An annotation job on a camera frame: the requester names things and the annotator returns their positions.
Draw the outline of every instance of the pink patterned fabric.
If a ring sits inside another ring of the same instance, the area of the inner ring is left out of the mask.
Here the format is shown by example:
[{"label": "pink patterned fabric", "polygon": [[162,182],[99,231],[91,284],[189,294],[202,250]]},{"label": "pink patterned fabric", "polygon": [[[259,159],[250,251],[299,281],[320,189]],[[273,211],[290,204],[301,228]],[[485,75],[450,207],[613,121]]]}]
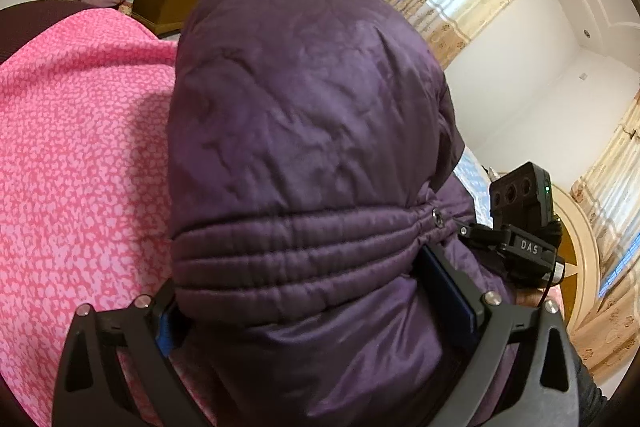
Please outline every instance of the pink patterned fabric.
[{"label": "pink patterned fabric", "polygon": [[[51,423],[75,308],[126,307],[170,275],[175,52],[132,19],[94,9],[0,66],[0,372],[40,427]],[[178,371],[191,387],[199,378],[184,362]]]}]

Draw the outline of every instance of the purple clothing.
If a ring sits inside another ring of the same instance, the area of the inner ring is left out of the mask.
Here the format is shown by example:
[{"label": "purple clothing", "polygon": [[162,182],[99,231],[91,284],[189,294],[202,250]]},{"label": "purple clothing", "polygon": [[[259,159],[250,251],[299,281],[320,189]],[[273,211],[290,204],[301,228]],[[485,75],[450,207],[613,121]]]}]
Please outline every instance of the purple clothing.
[{"label": "purple clothing", "polygon": [[420,245],[511,298],[455,235],[473,201],[425,42],[381,0],[201,0],[176,71],[174,279],[220,425],[417,425],[460,368],[410,276]]}]

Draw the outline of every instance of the silver screw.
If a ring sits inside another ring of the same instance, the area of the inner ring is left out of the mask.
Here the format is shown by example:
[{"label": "silver screw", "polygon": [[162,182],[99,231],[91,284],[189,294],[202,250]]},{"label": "silver screw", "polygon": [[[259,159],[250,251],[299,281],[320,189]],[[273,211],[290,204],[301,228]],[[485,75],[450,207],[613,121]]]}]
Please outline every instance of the silver screw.
[{"label": "silver screw", "polygon": [[483,296],[484,302],[489,306],[500,306],[502,304],[502,297],[498,292],[487,292]]},{"label": "silver screw", "polygon": [[549,299],[547,302],[545,302],[545,310],[552,315],[555,315],[560,311],[560,306],[558,306],[558,303],[553,299]]},{"label": "silver screw", "polygon": [[149,306],[151,306],[151,297],[149,295],[136,297],[136,300],[133,301],[133,305],[141,310],[149,308]]},{"label": "silver screw", "polygon": [[78,308],[76,308],[76,315],[78,317],[86,317],[91,312],[91,304],[80,304]]}]

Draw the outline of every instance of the metal snap button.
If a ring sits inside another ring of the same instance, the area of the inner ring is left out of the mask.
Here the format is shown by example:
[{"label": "metal snap button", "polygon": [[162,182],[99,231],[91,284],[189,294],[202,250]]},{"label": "metal snap button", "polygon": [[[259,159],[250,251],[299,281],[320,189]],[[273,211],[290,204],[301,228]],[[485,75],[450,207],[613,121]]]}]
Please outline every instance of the metal snap button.
[{"label": "metal snap button", "polygon": [[442,219],[442,214],[437,208],[433,209],[433,212],[431,212],[431,216],[433,216],[433,222],[435,223],[436,227],[438,227],[439,229],[444,227],[444,219]]}]

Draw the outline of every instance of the purple jacket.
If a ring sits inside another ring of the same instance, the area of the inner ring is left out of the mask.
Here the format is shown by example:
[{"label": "purple jacket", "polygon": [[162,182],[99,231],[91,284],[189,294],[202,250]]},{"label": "purple jacket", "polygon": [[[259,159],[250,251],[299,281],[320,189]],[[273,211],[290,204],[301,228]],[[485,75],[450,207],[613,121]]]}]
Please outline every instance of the purple jacket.
[{"label": "purple jacket", "polygon": [[418,425],[460,369],[409,275],[420,245],[511,298],[455,236],[473,202],[425,42],[381,0],[201,0],[176,68],[174,279],[220,426]]}]

